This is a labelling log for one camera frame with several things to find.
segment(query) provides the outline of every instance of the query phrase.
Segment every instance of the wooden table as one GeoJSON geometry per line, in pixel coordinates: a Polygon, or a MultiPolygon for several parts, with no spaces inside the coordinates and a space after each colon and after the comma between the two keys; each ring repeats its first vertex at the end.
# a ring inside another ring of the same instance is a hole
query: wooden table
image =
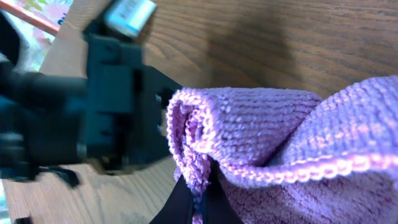
{"type": "MultiPolygon", "coordinates": [[[[75,0],[42,66],[85,74],[80,29],[108,0],[75,0]]],[[[369,77],[397,73],[398,2],[379,0],[157,0],[146,64],[183,86],[266,86],[328,97],[369,77]]],[[[174,162],[104,177],[73,166],[84,184],[52,175],[5,182],[11,217],[37,223],[148,223],[174,186],[174,162]]]]}

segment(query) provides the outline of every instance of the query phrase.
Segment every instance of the purple towel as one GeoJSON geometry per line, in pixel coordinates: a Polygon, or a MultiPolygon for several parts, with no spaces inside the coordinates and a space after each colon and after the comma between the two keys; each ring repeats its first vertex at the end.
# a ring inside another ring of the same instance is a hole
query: purple towel
{"type": "Polygon", "coordinates": [[[301,90],[184,88],[167,137],[198,202],[210,158],[232,208],[252,223],[398,221],[398,76],[323,100],[301,90]]]}

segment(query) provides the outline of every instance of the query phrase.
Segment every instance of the microfiber cloth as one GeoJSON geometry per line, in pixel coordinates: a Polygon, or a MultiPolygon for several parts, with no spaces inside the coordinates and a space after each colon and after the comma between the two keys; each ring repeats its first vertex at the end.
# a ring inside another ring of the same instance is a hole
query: microfiber cloth
{"type": "Polygon", "coordinates": [[[184,88],[167,138],[195,196],[211,160],[245,224],[398,221],[398,76],[370,78],[322,100],[302,90],[184,88]]]}

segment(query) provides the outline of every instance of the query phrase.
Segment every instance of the wood grain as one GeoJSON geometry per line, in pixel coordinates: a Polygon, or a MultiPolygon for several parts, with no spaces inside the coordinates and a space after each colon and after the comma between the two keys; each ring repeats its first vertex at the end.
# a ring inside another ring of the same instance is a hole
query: wood grain
{"type": "MultiPolygon", "coordinates": [[[[79,31],[108,0],[75,0],[41,71],[85,75],[79,31]]],[[[146,64],[183,86],[310,90],[328,97],[397,73],[398,2],[380,0],[157,0],[146,64]]],[[[174,185],[173,161],[123,177],[75,166],[68,190],[51,175],[6,182],[12,218],[38,223],[148,223],[174,185]]]]}

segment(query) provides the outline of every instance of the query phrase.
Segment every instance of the black mechanical part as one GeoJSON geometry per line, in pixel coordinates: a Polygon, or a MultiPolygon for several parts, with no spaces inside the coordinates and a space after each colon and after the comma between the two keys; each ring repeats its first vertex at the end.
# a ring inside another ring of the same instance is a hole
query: black mechanical part
{"type": "Polygon", "coordinates": [[[192,224],[193,195],[181,175],[165,205],[149,224],[192,224]]]}
{"type": "Polygon", "coordinates": [[[218,170],[218,164],[212,161],[209,177],[211,184],[202,196],[203,224],[243,224],[229,204],[229,200],[218,180],[218,170]]]}

